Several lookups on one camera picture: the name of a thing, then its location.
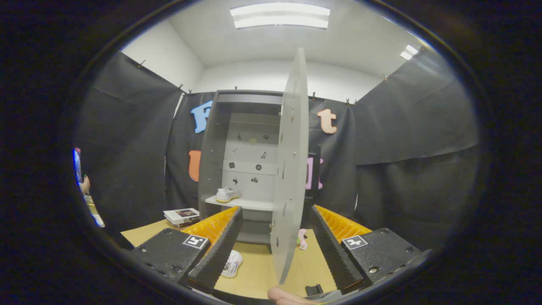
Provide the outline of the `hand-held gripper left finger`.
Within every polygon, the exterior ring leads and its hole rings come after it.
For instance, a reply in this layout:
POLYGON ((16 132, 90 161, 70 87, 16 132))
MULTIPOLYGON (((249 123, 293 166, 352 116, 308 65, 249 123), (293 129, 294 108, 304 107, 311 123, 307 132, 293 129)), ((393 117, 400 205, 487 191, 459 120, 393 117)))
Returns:
POLYGON ((129 256, 162 279, 208 293, 227 264, 242 222, 242 207, 230 207, 183 230, 165 228, 129 256))

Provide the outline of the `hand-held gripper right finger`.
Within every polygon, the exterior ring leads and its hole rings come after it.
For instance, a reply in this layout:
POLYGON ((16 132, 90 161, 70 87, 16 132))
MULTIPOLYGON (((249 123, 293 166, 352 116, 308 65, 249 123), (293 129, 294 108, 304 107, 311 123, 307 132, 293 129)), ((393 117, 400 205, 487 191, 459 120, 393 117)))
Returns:
POLYGON ((342 294, 387 282, 423 264, 432 254, 432 250, 420 250, 389 228, 370 230, 318 205, 311 207, 309 219, 342 294))

